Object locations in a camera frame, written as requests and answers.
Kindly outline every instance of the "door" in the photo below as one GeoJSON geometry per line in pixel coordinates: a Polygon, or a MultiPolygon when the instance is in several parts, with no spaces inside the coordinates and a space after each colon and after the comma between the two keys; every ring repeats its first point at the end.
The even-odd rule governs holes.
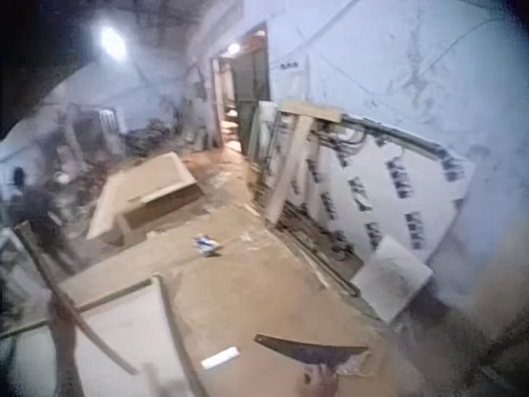
{"type": "Polygon", "coordinates": [[[254,111],[259,101],[270,100],[266,47],[241,54],[229,63],[239,119],[239,141],[242,153],[246,154],[254,111]]]}

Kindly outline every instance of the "white board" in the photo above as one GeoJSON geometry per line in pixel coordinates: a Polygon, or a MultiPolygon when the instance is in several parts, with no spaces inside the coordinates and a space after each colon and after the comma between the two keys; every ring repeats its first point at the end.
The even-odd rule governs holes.
{"type": "Polygon", "coordinates": [[[386,236],[351,282],[386,323],[391,323],[431,277],[431,269],[386,236]]]}
{"type": "MultiPolygon", "coordinates": [[[[139,373],[129,375],[79,330],[75,359],[86,397],[178,395],[193,392],[174,346],[157,285],[83,314],[94,331],[139,373]]],[[[4,357],[11,341],[0,342],[4,357]]],[[[48,327],[23,333],[10,376],[21,396],[55,395],[55,347],[48,327]]]]}

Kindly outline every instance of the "finger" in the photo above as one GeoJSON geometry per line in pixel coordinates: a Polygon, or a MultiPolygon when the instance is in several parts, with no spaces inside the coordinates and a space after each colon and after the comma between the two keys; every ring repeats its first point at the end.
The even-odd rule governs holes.
{"type": "Polygon", "coordinates": [[[296,390],[303,390],[305,386],[307,385],[306,382],[307,372],[303,372],[302,376],[299,376],[296,379],[296,390]]]}
{"type": "Polygon", "coordinates": [[[322,376],[324,378],[332,378],[335,373],[331,371],[331,368],[326,366],[325,364],[322,365],[322,376]]]}
{"type": "Polygon", "coordinates": [[[316,366],[305,366],[305,385],[310,385],[314,382],[314,378],[317,375],[317,368],[316,366]]]}
{"type": "Polygon", "coordinates": [[[323,366],[322,364],[318,364],[316,368],[314,368],[314,378],[315,380],[320,381],[323,379],[323,366]]]}

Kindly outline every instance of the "ceiling light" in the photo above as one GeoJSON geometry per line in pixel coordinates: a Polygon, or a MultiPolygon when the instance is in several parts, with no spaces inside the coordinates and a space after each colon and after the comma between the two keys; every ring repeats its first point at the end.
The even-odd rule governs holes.
{"type": "Polygon", "coordinates": [[[123,60],[126,56],[125,41],[111,27],[104,27],[101,32],[101,42],[105,51],[116,60],[123,60]]]}
{"type": "Polygon", "coordinates": [[[237,43],[233,43],[233,44],[231,44],[231,45],[228,47],[227,54],[228,54],[228,55],[235,55],[235,54],[238,53],[240,50],[241,50],[241,46],[238,45],[237,43]]]}

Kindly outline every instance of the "wooden stick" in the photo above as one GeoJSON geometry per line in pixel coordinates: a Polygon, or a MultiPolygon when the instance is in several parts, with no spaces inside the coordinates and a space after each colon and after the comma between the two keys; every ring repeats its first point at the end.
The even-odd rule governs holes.
{"type": "Polygon", "coordinates": [[[46,259],[41,254],[40,248],[37,246],[33,240],[32,232],[29,228],[29,224],[24,222],[22,225],[17,227],[18,236],[21,240],[24,249],[27,252],[27,255],[31,258],[33,263],[39,273],[41,273],[42,279],[44,280],[46,286],[50,291],[57,297],[57,299],[64,305],[64,308],[69,312],[69,314],[74,319],[75,324],[79,327],[81,332],[94,344],[98,347],[108,358],[118,364],[124,371],[128,372],[130,375],[135,375],[137,369],[125,361],[121,356],[119,356],[115,351],[113,351],[106,343],[103,341],[99,335],[97,335],[92,327],[90,327],[81,317],[78,310],[72,304],[70,297],[57,285],[55,280],[48,274],[45,265],[42,262],[45,262],[46,259]]]}
{"type": "Polygon", "coordinates": [[[309,116],[298,116],[298,122],[293,131],[292,137],[290,138],[290,146],[286,155],[286,161],[284,167],[281,170],[279,180],[274,187],[272,196],[269,202],[266,204],[264,213],[266,218],[275,225],[279,220],[281,212],[283,212],[284,202],[287,199],[288,187],[292,175],[296,170],[296,166],[300,160],[302,153],[301,148],[307,140],[308,134],[311,131],[311,125],[314,119],[309,116]]]}
{"type": "MultiPolygon", "coordinates": [[[[97,297],[96,299],[89,300],[88,302],[84,304],[80,304],[76,307],[76,310],[80,313],[86,312],[88,310],[94,309],[98,306],[101,306],[102,304],[107,304],[108,302],[112,302],[114,299],[119,299],[127,294],[131,294],[138,289],[145,288],[150,285],[150,278],[149,279],[143,279],[141,281],[138,281],[137,283],[128,285],[125,288],[117,289],[115,291],[112,291],[109,294],[105,294],[102,296],[97,297]]],[[[31,331],[33,329],[37,329],[40,327],[44,327],[48,325],[48,322],[50,320],[48,318],[42,318],[40,320],[33,321],[31,323],[26,323],[24,325],[21,325],[16,328],[12,328],[7,330],[6,332],[3,332],[0,334],[0,341],[3,339],[6,339],[8,337],[15,337],[16,335],[19,335],[24,332],[31,331]]]]}

